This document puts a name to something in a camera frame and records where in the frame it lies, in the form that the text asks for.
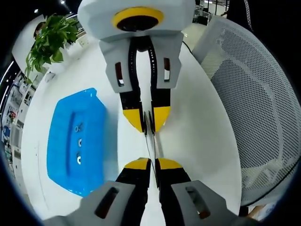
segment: green leaves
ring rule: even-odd
[[[60,51],[60,49],[58,49],[53,55],[52,55],[52,59],[54,62],[62,62],[63,61],[63,55]]]
[[[62,62],[63,55],[60,48],[66,42],[72,43],[77,39],[78,32],[75,19],[66,19],[65,16],[51,15],[42,27],[41,34],[37,35],[36,41],[26,58],[25,74],[36,69],[45,72],[44,63]]]

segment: white mesh chair back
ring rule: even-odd
[[[211,78],[235,133],[241,205],[276,201],[301,154],[301,108],[285,73],[252,33],[218,16],[193,55]]]

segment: cable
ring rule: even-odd
[[[292,168],[286,173],[285,177],[283,177],[280,181],[278,181],[278,183],[275,184],[275,186],[273,186],[270,190],[268,190],[265,194],[263,194],[262,196],[260,196],[259,198],[257,198],[255,201],[241,206],[241,207],[248,207],[250,205],[253,205],[254,203],[258,202],[260,199],[264,198],[266,195],[268,195],[271,191],[273,191],[282,181],[284,181],[284,179],[293,171],[293,169],[297,166],[297,164],[299,163],[301,156],[299,156],[299,159],[295,162],[295,164],[292,166]]]
[[[189,52],[192,54],[191,49],[189,48],[189,46],[183,41],[183,43],[185,44],[185,46],[188,48]]]

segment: white table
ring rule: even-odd
[[[119,95],[113,92],[110,83],[105,75],[106,63],[102,53],[100,52],[97,41],[94,40],[90,42],[89,45],[90,46],[83,53],[81,58],[76,62],[73,62],[73,64],[71,64],[64,73],[57,75],[49,83],[45,83],[44,79],[42,80],[35,92],[35,95],[33,96],[27,112],[27,116],[25,118],[21,145],[22,172],[32,206],[35,209],[37,215],[42,219],[47,219],[54,215],[67,215],[79,207],[79,202],[81,200],[80,196],[64,190],[59,185],[50,180],[47,175],[46,155],[48,133],[56,103],[60,99],[84,89],[91,87],[95,88],[97,90],[98,98],[103,102],[109,112],[112,127],[117,130],[118,119],[120,120],[119,126],[121,126],[122,122],[124,122],[125,132],[128,134],[133,134],[135,136],[132,138],[137,141],[136,147],[145,147],[145,141],[141,139],[142,134],[136,133],[135,129],[126,124],[128,122],[124,117],[118,116],[120,104]],[[139,58],[137,59],[138,65],[144,64],[140,61]],[[183,64],[188,64],[184,65],[184,68],[186,68],[186,70],[190,67],[193,67],[194,70],[199,70],[200,72],[202,72],[201,67],[196,63],[193,57],[189,56],[189,53],[185,49],[185,47],[182,48],[181,52],[181,60],[184,59],[188,59],[189,61],[190,59],[192,59],[192,62],[183,62]],[[211,185],[214,190],[218,191],[220,194],[226,197],[227,202],[233,202],[233,205],[235,206],[230,205],[232,208],[231,210],[235,213],[238,213],[241,195],[241,176],[238,151],[234,139],[234,134],[229,119],[226,117],[227,115],[222,106],[222,103],[218,98],[216,92],[214,91],[214,88],[211,85],[209,79],[205,79],[205,74],[200,74],[199,76],[200,77],[198,80],[204,82],[204,84],[198,83],[195,85],[198,85],[198,89],[201,89],[205,86],[206,90],[200,90],[200,92],[204,94],[208,91],[207,97],[200,97],[200,95],[198,95],[195,97],[190,97],[190,100],[186,101],[192,102],[195,99],[200,101],[199,98],[201,98],[200,103],[202,103],[202,105],[204,106],[208,104],[208,106],[206,106],[205,112],[192,112],[191,114],[184,116],[184,118],[194,116],[195,119],[201,119],[202,117],[204,117],[206,119],[205,121],[207,121],[208,123],[206,123],[204,120],[195,121],[194,123],[197,123],[201,127],[206,127],[206,133],[208,133],[207,138],[213,135],[213,137],[215,136],[216,138],[219,138],[219,140],[216,140],[216,143],[220,142],[221,144],[214,145],[212,144],[212,142],[205,142],[203,144],[200,144],[200,141],[198,140],[199,138],[195,140],[196,134],[192,134],[191,138],[184,140],[182,145],[179,144],[181,139],[178,139],[178,143],[170,143],[170,149],[167,148],[169,144],[165,144],[165,142],[162,141],[165,157],[174,158],[175,160],[179,161],[184,166],[187,173],[192,179],[202,179],[203,182]],[[179,97],[177,95],[173,95],[172,98],[171,115],[166,123],[166,126],[160,133],[160,138],[164,140],[169,139],[168,130],[173,129],[173,126],[182,127],[184,131],[188,130],[190,126],[193,126],[189,124],[182,124],[182,122],[173,122],[173,120],[177,120],[177,117],[179,116],[179,114],[181,114],[183,109],[181,105],[176,106],[173,104],[174,101],[176,101]],[[208,115],[212,114],[216,115],[214,122],[213,120],[206,118],[208,117]],[[217,130],[218,123],[220,123],[220,126],[218,128],[226,133],[224,136],[221,136],[221,132]],[[195,130],[194,127],[192,127],[191,130],[201,132],[201,130]],[[171,149],[175,149],[175,146],[183,147],[186,146],[187,143],[193,146],[198,145],[200,149],[208,149],[208,152],[204,152],[202,150],[202,153],[207,153],[206,156],[202,156],[203,159],[196,159],[194,161],[195,164],[201,165],[196,166],[196,169],[202,170],[201,174],[194,172],[191,167],[188,167],[185,160],[181,159],[178,151],[175,150],[177,157],[172,156],[172,153],[170,152]],[[130,150],[131,153],[133,153],[132,155],[130,155],[131,157],[129,157],[128,153],[126,153],[127,150]],[[124,148],[119,147],[119,168],[122,168],[133,158],[148,157],[148,154],[146,154],[147,150],[145,148],[133,149],[132,147],[128,146],[125,146]],[[209,161],[209,159],[210,161],[217,161],[219,166],[215,169],[211,167],[211,170],[209,170],[208,165],[216,164],[212,162],[207,162],[205,165],[201,164],[205,160]],[[224,176],[223,181],[213,182],[216,179],[220,179],[221,176]]]

